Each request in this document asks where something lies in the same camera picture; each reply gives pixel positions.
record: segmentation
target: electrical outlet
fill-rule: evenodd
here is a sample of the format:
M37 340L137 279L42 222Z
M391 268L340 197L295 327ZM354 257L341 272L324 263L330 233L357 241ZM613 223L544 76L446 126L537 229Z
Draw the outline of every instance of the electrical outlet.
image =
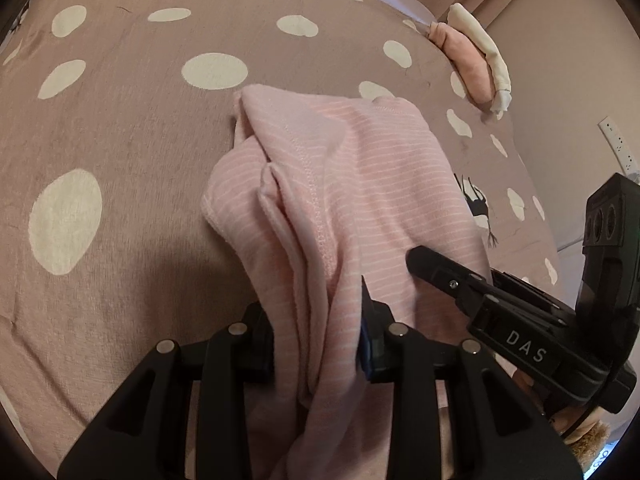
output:
M638 182L638 180L640 180L640 168L624 137L618 130L616 123L610 117L605 117L598 123L598 126L607 138L624 175Z

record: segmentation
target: polka dot bedding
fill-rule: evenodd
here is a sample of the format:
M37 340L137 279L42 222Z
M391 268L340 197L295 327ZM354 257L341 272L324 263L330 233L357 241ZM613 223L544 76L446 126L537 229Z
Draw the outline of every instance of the polka dot bedding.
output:
M254 298L199 211L248 83L414 103L492 266L558 295L510 118L383 2L30 0L0 53L0 402L51 472L157 340Z

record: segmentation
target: screw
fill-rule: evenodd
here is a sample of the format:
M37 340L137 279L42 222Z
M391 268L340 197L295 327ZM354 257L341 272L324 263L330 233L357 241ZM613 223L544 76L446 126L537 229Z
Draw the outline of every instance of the screw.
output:
M174 348L175 348L175 343L170 339L162 339L162 341L156 345L156 350L161 354L168 354Z
M233 323L229 325L229 333L231 335L242 335L247 331L248 327L244 323Z
M402 337L403 335L407 335L409 333L409 327L404 323L392 323L389 325L388 330L393 335L397 335L398 337Z
M480 346L480 343L475 339L465 339L462 342L462 349L465 352L476 355L479 351L481 351L482 347Z

